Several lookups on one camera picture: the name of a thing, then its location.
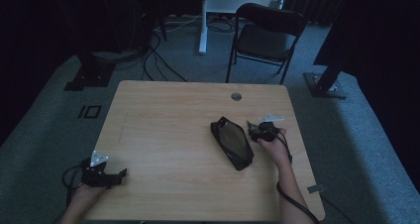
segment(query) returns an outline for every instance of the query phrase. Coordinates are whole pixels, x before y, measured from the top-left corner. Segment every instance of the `black curtain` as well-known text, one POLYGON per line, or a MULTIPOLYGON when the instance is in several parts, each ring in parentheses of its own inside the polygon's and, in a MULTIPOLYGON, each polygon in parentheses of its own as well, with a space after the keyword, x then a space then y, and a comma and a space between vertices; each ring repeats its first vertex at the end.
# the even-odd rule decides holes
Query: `black curtain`
POLYGON ((347 0, 314 63, 354 75, 420 186, 420 0, 347 0))

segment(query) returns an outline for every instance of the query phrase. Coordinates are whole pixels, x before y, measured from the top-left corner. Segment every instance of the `table surface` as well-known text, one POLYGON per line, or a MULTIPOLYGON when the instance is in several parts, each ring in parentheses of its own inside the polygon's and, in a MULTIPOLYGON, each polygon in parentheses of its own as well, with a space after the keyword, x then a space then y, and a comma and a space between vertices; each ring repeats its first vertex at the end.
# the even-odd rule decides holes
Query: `table surface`
POLYGON ((287 89, 280 85, 122 81, 95 150, 107 173, 128 169, 106 191, 90 220, 276 221, 276 169, 251 141, 253 163, 236 171, 210 131, 222 116, 247 131, 267 114, 287 129, 293 169, 310 210, 322 220, 319 193, 287 89), (238 92, 240 101, 231 98, 238 92))

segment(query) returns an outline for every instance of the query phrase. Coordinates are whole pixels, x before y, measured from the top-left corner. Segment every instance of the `black cable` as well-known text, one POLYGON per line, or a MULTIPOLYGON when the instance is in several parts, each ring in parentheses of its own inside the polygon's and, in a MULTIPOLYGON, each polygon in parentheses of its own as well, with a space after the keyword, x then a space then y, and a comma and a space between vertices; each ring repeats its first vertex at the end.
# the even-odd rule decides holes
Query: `black cable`
MULTIPOLYGON (((157 45, 155 46, 155 47, 152 47, 152 46, 149 46, 149 53, 146 55, 146 57, 145 57, 145 59, 144 59, 144 61, 143 61, 143 72, 149 77, 149 79, 151 80, 151 81, 153 81, 154 79, 151 77, 151 75, 148 73, 148 70, 147 70, 147 61, 148 61, 148 59, 149 59, 149 57, 151 56, 151 54, 155 54, 155 56, 157 56, 162 62, 163 62, 163 64, 167 67, 167 68, 169 68, 174 74, 176 74, 180 79, 182 79, 183 81, 185 81, 185 82, 187 82, 187 80, 182 76, 182 75, 180 75, 178 72, 176 72, 172 67, 170 67, 169 66, 169 64, 167 64, 167 62, 160 56, 160 54, 156 51, 156 49, 158 48, 158 46, 160 45, 160 36, 159 35, 157 35, 156 33, 154 33, 153 32, 153 35, 158 39, 158 41, 157 41, 157 45)), ((159 71, 159 73, 166 79, 166 81, 167 81, 167 78, 166 78, 166 76, 164 76, 164 74, 161 72, 161 70, 160 70, 160 68, 158 67, 158 65, 156 64, 156 67, 157 67, 157 70, 159 71)))
MULTIPOLYGON (((286 147, 287 150, 287 154, 290 160, 290 163, 292 162, 292 156, 290 154, 290 150, 288 149, 288 145, 287 145, 287 140, 286 137, 284 136, 283 133, 280 132, 281 136, 283 137, 283 140, 281 140, 274 132, 272 132, 270 129, 265 129, 266 131, 272 133, 273 135, 275 135, 286 147)), ((299 208, 300 210, 302 210, 304 213, 306 213, 315 223, 319 223, 318 219, 316 219, 316 217, 303 205, 301 205, 299 202, 297 202, 296 200, 294 200, 293 198, 291 198, 290 196, 288 196, 287 194, 285 194, 281 188, 279 183, 277 183, 277 191, 281 194, 281 196, 284 197, 284 199, 286 199, 287 201, 289 201, 290 203, 292 203, 294 206, 296 206, 297 208, 299 208)), ((352 221, 352 219, 350 219, 350 217, 348 217, 345 213, 343 213, 337 206, 335 206, 331 201, 329 201, 327 198, 325 198, 323 195, 321 195, 321 198, 327 202, 330 206, 332 206, 334 209, 336 209, 340 214, 342 214, 351 224, 355 224, 355 222, 352 221)))
MULTIPOLYGON (((289 161, 290 161, 290 163, 292 163, 292 155, 290 154, 290 150, 288 149, 288 145, 287 145, 287 140, 286 140, 286 137, 284 136, 284 134, 283 133, 281 133, 281 132, 279 132, 280 134, 281 134, 281 136, 283 137, 283 140, 281 140, 279 137, 278 137, 278 135, 277 134, 275 134, 271 129, 265 129, 266 131, 268 131, 268 132, 270 132, 270 133, 272 133, 273 135, 275 135, 275 137, 279 140, 279 141, 281 141, 282 143, 283 143, 283 145, 285 146, 285 148, 286 148, 286 150, 287 150, 287 155, 288 155, 288 158, 289 158, 289 161)), ((299 202, 297 202, 296 200, 294 200, 293 198, 291 198, 290 196, 288 196, 287 194, 285 194, 284 192, 283 192, 283 190, 281 190, 281 187, 280 187, 280 182, 278 182, 277 183, 277 186, 276 186, 276 188, 277 188, 277 191, 278 191, 278 193, 280 193, 280 195, 284 198, 284 199, 286 199, 288 202, 290 202, 292 205, 294 205, 296 208, 298 208, 299 210, 301 210, 303 213, 305 213, 306 215, 308 215, 309 216, 309 218, 311 218, 313 221, 314 221, 314 223, 319 223, 319 220, 315 217, 315 215, 311 212, 311 211, 309 211, 309 209, 308 208, 306 208, 305 206, 303 206, 302 204, 300 204, 299 202)))
POLYGON ((292 157, 292 155, 291 155, 291 153, 290 153, 290 150, 289 150, 289 148, 288 148, 287 140, 286 140, 286 137, 284 136, 284 134, 280 132, 281 136, 283 137, 283 140, 281 140, 281 139, 278 137, 278 135, 277 135, 277 134, 275 134, 275 133, 274 133, 271 129, 265 129, 265 130, 266 130, 266 131, 268 131, 268 132, 270 132, 270 133, 272 133, 273 135, 275 135, 275 137, 276 137, 276 138, 278 138, 278 140, 279 140, 281 143, 283 143, 283 145, 284 145, 284 146, 285 146, 285 148, 286 148, 286 151, 287 151, 287 155, 288 155, 289 161, 290 161, 290 163, 292 163, 293 157, 292 157))
POLYGON ((169 68, 174 74, 176 74, 184 82, 187 82, 187 80, 184 77, 182 77, 182 75, 177 73, 172 67, 169 66, 169 64, 166 63, 166 61, 164 61, 164 59, 158 54, 158 52, 154 48, 151 48, 151 49, 152 49, 152 51, 154 51, 154 53, 157 55, 157 57, 159 57, 160 60, 166 65, 167 68, 169 68))
POLYGON ((338 211, 340 214, 342 214, 347 219, 347 221, 349 223, 355 224, 355 222, 352 219, 350 219, 350 217, 347 216, 344 212, 342 212, 340 210, 340 208, 338 208, 336 205, 334 205, 330 200, 328 200, 327 198, 325 198, 323 195, 320 194, 320 196, 321 196, 322 200, 324 200, 325 202, 327 202, 330 206, 332 206, 334 209, 336 209, 336 211, 338 211))
MULTIPOLYGON (((155 46, 155 49, 156 49, 160 45, 160 37, 158 35, 156 35, 155 33, 153 33, 153 35, 155 35, 157 37, 157 45, 155 46)), ((142 68, 143 68, 142 80, 144 79, 144 76, 146 74, 151 81, 154 81, 154 79, 148 73, 148 69, 146 67, 147 62, 148 62, 148 59, 151 56, 151 54, 153 53, 152 48, 153 48, 152 46, 149 46, 148 51, 147 51, 147 54, 146 54, 146 56, 143 59, 143 63, 142 63, 142 68)))
POLYGON ((291 203, 291 204, 293 204, 295 207, 297 207, 297 208, 298 208, 298 209, 300 209, 302 212, 304 212, 306 215, 308 215, 308 216, 309 216, 309 218, 311 218, 311 219, 312 219, 312 221, 314 221, 314 223, 319 223, 318 218, 316 218, 316 216, 315 216, 314 214, 312 214, 312 212, 311 212, 311 211, 309 211, 309 209, 308 209, 308 208, 306 208, 305 206, 303 206, 302 204, 300 204, 299 202, 297 202, 296 200, 294 200, 293 198, 291 198, 290 196, 288 196, 287 194, 285 194, 285 193, 283 192, 283 190, 281 190, 281 187, 280 187, 280 183, 279 183, 279 182, 277 183, 276 188, 277 188, 278 193, 280 193, 280 195, 281 195, 282 197, 284 197, 284 199, 286 199, 288 202, 290 202, 290 203, 291 203))

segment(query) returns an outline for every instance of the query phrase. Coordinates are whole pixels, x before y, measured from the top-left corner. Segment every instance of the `hand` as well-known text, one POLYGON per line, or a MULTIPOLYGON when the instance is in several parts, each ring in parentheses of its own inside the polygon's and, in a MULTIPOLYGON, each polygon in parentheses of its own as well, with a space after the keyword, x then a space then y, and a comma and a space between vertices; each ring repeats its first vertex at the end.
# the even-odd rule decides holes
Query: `hand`
MULTIPOLYGON (((277 136, 283 142, 285 142, 284 141, 285 134, 286 134, 286 130, 284 128, 280 128, 280 131, 277 134, 277 136)), ((271 157, 275 165, 278 168, 280 168, 281 166, 284 166, 285 164, 290 165, 290 162, 288 159, 287 149, 284 146, 284 144, 278 140, 278 138, 274 138, 272 142, 267 142, 261 138, 259 138, 257 141, 268 152, 268 155, 271 157)))
POLYGON ((106 187, 91 187, 82 184, 74 191, 71 202, 68 205, 61 224, 79 223, 82 217, 99 200, 106 187))

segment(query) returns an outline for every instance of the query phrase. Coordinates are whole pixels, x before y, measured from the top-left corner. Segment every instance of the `forearm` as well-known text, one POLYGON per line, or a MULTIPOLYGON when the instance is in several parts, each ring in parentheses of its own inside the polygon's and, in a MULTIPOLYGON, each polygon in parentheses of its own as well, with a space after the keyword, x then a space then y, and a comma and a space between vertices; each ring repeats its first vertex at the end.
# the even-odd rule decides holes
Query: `forearm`
POLYGON ((78 224, 81 222, 82 217, 83 213, 80 210, 69 206, 62 216, 60 224, 78 224))
MULTIPOLYGON (((281 191, 307 208, 306 202, 297 185, 291 164, 287 161, 287 163, 277 166, 277 169, 278 183, 281 191)), ((308 215, 291 204, 282 195, 279 196, 279 212, 281 223, 313 223, 308 215)))

